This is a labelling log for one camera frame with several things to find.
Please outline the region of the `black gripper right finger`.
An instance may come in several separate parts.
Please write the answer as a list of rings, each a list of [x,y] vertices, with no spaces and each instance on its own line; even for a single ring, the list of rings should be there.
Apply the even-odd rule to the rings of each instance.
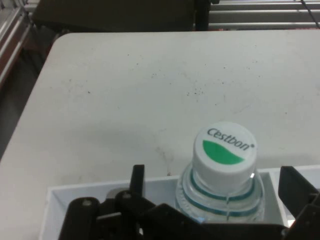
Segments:
[[[284,240],[320,238],[320,191],[293,166],[280,168],[278,196],[295,218],[285,230]]]

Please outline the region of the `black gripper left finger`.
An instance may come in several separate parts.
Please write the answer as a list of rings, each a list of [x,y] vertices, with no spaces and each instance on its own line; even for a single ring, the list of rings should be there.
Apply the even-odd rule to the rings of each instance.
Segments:
[[[155,204],[143,197],[145,166],[134,165],[129,188],[100,203],[94,197],[76,198],[68,205],[61,240],[138,240],[140,217]]]

